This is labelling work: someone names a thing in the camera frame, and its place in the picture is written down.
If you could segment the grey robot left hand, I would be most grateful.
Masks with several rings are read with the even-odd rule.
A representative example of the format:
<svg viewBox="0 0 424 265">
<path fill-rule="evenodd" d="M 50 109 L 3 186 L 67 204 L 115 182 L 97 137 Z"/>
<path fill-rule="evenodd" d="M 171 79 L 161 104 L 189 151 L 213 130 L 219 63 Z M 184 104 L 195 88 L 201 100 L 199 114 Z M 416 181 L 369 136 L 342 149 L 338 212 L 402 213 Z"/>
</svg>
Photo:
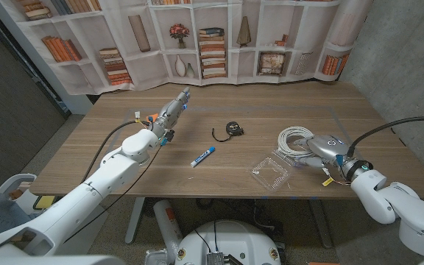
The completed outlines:
<svg viewBox="0 0 424 265">
<path fill-rule="evenodd" d="M 190 88 L 185 87 L 176 99 L 163 106 L 156 120 L 149 126 L 149 129 L 157 137 L 163 137 L 167 130 L 175 126 L 181 113 L 187 108 L 190 96 Z"/>
</svg>

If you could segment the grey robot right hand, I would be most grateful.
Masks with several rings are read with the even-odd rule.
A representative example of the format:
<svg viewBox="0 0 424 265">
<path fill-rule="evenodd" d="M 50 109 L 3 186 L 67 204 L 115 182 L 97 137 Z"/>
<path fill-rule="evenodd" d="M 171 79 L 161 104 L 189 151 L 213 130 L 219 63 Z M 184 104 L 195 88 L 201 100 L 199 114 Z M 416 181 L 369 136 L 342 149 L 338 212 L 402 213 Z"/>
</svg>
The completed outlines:
<svg viewBox="0 0 424 265">
<path fill-rule="evenodd" d="M 311 157 L 301 157 L 297 161 L 314 168 L 324 168 L 327 164 L 334 167 L 344 165 L 348 145 L 332 135 L 313 135 L 294 141 L 294 145 L 304 146 Z"/>
</svg>

